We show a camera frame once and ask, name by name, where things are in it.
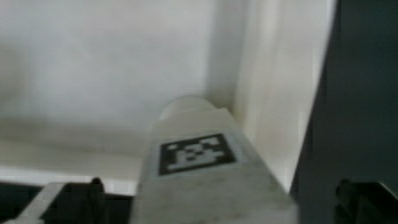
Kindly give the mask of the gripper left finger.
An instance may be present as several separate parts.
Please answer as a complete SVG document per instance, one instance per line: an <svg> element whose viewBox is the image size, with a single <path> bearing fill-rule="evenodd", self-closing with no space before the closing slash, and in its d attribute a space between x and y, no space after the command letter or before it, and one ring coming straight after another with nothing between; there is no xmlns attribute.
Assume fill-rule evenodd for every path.
<svg viewBox="0 0 398 224"><path fill-rule="evenodd" d="M108 224L101 179L49 183L10 224Z"/></svg>

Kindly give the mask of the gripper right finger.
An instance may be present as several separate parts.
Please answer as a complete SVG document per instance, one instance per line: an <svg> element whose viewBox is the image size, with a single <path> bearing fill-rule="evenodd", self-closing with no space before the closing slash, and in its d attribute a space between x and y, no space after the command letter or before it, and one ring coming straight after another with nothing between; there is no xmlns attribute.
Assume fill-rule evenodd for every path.
<svg viewBox="0 0 398 224"><path fill-rule="evenodd" d="M381 182L342 179L335 199L333 224L398 224L398 194Z"/></svg>

